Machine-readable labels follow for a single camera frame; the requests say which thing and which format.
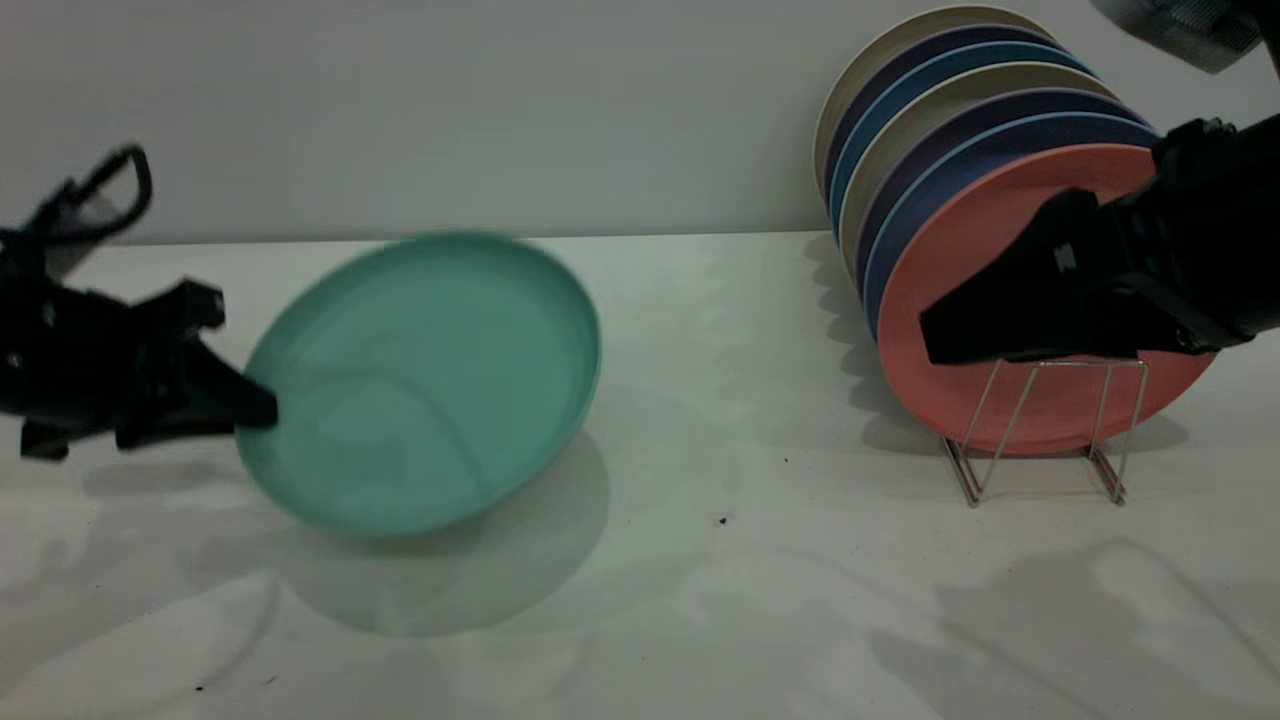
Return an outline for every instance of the plate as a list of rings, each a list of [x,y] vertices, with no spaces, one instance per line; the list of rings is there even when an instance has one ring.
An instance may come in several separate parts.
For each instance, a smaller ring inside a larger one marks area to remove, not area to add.
[[[867,264],[870,260],[876,234],[916,178],[951,150],[995,127],[1020,118],[1055,111],[1098,113],[1147,124],[1142,117],[1112,97],[1060,88],[1039,88],[1004,95],[955,115],[922,138],[915,147],[901,154],[899,163],[884,177],[881,186],[874,192],[867,193],[872,197],[867,210],[859,211],[860,206],[855,206],[855,214],[850,215],[850,202],[854,200],[850,197],[845,201],[846,214],[842,215],[845,237],[852,238],[852,241],[846,240],[842,251],[845,268],[854,278],[859,300],[863,299],[863,281],[867,277]]]
[[[872,200],[883,199],[883,195],[877,193],[881,183],[922,138],[956,115],[988,102],[992,97],[1029,88],[1052,87],[1079,88],[1111,95],[1111,91],[1097,78],[1071,68],[1051,63],[1004,63],[969,70],[951,78],[933,87],[895,115],[867,146],[867,151],[863,152],[858,167],[850,176],[844,199],[837,200],[844,205],[840,211],[840,236],[846,238],[842,247],[846,258],[851,258],[852,251],[860,246],[858,242],[861,237],[859,228]],[[1062,106],[1057,109],[1074,110],[1080,108]],[[1006,119],[1012,118],[1004,118],[986,127],[995,127]],[[846,260],[846,266],[852,268],[854,264]],[[850,274],[850,279],[854,281],[855,286],[861,284],[861,274]]]
[[[902,252],[884,290],[879,355],[893,393],[933,430],[963,439],[991,364],[929,364],[920,313],[973,277],[1014,241],[1039,206],[1057,192],[1084,187],[1111,201],[1142,186],[1155,168],[1151,152],[1120,145],[1074,145],[1015,160],[951,197]],[[1143,352],[1149,378],[1139,420],[1180,396],[1212,357]],[[1030,366],[1001,369],[970,443],[992,451],[1000,441]],[[1103,370],[1053,368],[1039,373],[1014,427],[1007,451],[1065,452],[1088,443],[1097,416]],[[1137,370],[1112,373],[1100,437],[1129,427],[1139,383]]]
[[[590,299],[557,260],[453,232],[339,268],[271,325],[246,374],[280,421],[237,430],[250,474],[298,518],[351,536],[481,512],[577,433],[600,372]]]
[[[931,87],[961,73],[986,65],[1018,61],[1052,63],[1089,73],[1089,69],[1070,54],[1056,47],[1046,47],[1033,42],[983,42],[943,53],[902,76],[902,78],[881,94],[868,106],[867,113],[858,119],[854,131],[849,133],[849,138],[840,151],[840,160],[836,163],[836,170],[831,181],[831,197],[845,196],[849,179],[852,176],[854,168],[858,167],[863,152],[867,151],[867,146],[870,145],[872,140],[888,124],[893,115],[902,111],[913,100],[924,95]],[[832,205],[831,220],[837,233],[840,229],[840,205]],[[838,234],[836,234],[836,242],[840,242]]]
[[[932,35],[902,50],[897,56],[884,63],[881,69],[876,70],[867,83],[863,85],[861,90],[858,91],[858,95],[854,95],[854,99],[849,101],[845,111],[841,113],[840,122],[836,123],[836,129],[831,136],[831,145],[827,147],[826,174],[822,178],[823,202],[828,201],[827,193],[831,191],[832,174],[836,172],[836,163],[840,160],[840,151],[844,149],[845,141],[849,140],[849,133],[854,131],[859,118],[867,113],[877,97],[905,74],[938,55],[984,42],[1030,42],[1033,45],[1064,50],[1043,35],[1012,26],[960,27]]]
[[[957,145],[920,173],[897,199],[870,241],[863,275],[863,307],[877,338],[884,286],[915,233],[969,183],[984,174],[1053,147],[1116,143],[1151,147],[1160,135],[1146,124],[1102,113],[1046,113],[1019,118]]]
[[[814,179],[818,183],[818,192],[822,193],[823,199],[827,197],[827,193],[822,192],[822,178],[826,173],[831,133],[836,129],[836,123],[840,122],[845,108],[858,95],[858,91],[861,90],[867,79],[891,58],[925,37],[970,24],[1016,26],[1036,31],[1046,37],[1052,37],[1047,29],[1025,15],[984,5],[954,5],[928,10],[902,20],[881,33],[879,37],[870,41],[849,63],[849,67],[845,68],[845,72],[841,73],[840,78],[831,87],[827,101],[822,106],[822,114],[818,118],[818,129],[814,132],[813,138],[813,169]]]

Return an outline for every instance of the white table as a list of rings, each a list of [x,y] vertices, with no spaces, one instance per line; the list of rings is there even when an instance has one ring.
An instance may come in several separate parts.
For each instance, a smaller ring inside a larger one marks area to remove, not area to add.
[[[585,432],[393,548],[269,505],[228,439],[18,460],[0,717],[1280,715],[1280,333],[1138,430],[1130,502],[1011,461],[965,506],[818,233],[547,240],[604,323]],[[227,293],[242,364],[365,243],[113,249],[73,281]]]

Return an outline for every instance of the dish rack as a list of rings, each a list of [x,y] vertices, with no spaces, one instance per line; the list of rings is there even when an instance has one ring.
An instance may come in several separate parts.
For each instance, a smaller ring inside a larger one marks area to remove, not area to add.
[[[1027,402],[1027,397],[1030,395],[1032,386],[1036,384],[1036,378],[1042,370],[1052,372],[1055,368],[1100,368],[1102,373],[1102,393],[1098,397],[1098,415],[1093,424],[1093,436],[1089,438],[1089,443],[1078,451],[1089,460],[1093,469],[1097,471],[1098,478],[1102,480],[1102,487],[1106,491],[1111,502],[1117,506],[1125,503],[1125,487],[1124,487],[1124,471],[1125,466],[1129,464],[1129,441],[1133,438],[1133,428],[1138,424],[1138,413],[1142,409],[1142,398],[1147,392],[1147,377],[1151,374],[1151,368],[1144,360],[1140,359],[1073,359],[1073,360],[1042,360],[1032,365],[1032,372],[1027,377],[1027,383],[1023,386],[1023,392],[1018,397],[1018,404],[1014,405],[1014,411],[1009,416],[1009,423],[1005,425],[1005,432],[1000,438],[1000,445],[996,446],[996,452],[991,456],[987,470],[982,475],[982,480],[978,479],[978,474],[974,471],[972,456],[972,448],[969,447],[969,439],[973,436],[973,429],[978,425],[978,418],[982,416],[983,407],[987,405],[987,396],[991,393],[992,386],[996,383],[996,375],[1000,374],[1000,369],[1005,365],[1004,360],[997,360],[991,368],[991,375],[987,377],[987,386],[982,391],[982,397],[978,400],[978,406],[973,411],[973,419],[969,420],[969,428],[965,430],[965,437],[963,442],[956,443],[954,439],[942,437],[942,443],[946,447],[947,459],[951,461],[951,468],[955,470],[956,478],[960,480],[960,489],[964,492],[965,500],[969,502],[969,507],[977,507],[982,503],[986,497],[987,489],[991,487],[991,477],[996,470],[996,465],[1005,454],[1005,446],[1009,438],[1012,436],[1014,425],[1018,423],[1018,416],[1023,410],[1023,404]],[[1129,429],[1125,430],[1124,443],[1120,451],[1120,465],[1119,469],[1111,464],[1102,447],[1098,443],[1098,433],[1102,429],[1102,418],[1107,406],[1107,395],[1111,392],[1111,375],[1116,370],[1135,370],[1142,374],[1142,379],[1138,384],[1138,397],[1134,400],[1133,413],[1129,416]],[[1062,455],[1046,455],[1039,456],[1041,459],[1061,459]]]

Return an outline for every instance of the white wall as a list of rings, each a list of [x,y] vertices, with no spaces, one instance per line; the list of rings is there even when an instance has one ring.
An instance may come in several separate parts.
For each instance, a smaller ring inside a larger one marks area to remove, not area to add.
[[[0,220],[137,138],[152,240],[819,227],[809,147],[829,83],[940,4],[8,0]],[[1007,4],[1164,128],[1280,108],[1261,50],[1213,78],[1087,0]]]

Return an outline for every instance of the robotic arm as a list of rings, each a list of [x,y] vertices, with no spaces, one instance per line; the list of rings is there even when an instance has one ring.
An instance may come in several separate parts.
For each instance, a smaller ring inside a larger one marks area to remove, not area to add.
[[[125,167],[131,208],[105,222],[88,210]],[[0,229],[0,413],[19,415],[22,455],[61,460],[69,443],[114,432],[120,450],[275,424],[275,396],[200,341],[224,322],[223,296],[191,279],[129,305],[61,279],[151,204],[142,149],[108,156],[67,181],[19,229]]]
[[[1280,0],[1094,4],[1210,72],[1260,40],[1280,59]],[[1152,158],[1156,176],[1119,200],[1069,190],[1046,202],[1000,258],[928,307],[929,359],[1202,354],[1280,325],[1280,115],[1244,131],[1194,120]]]

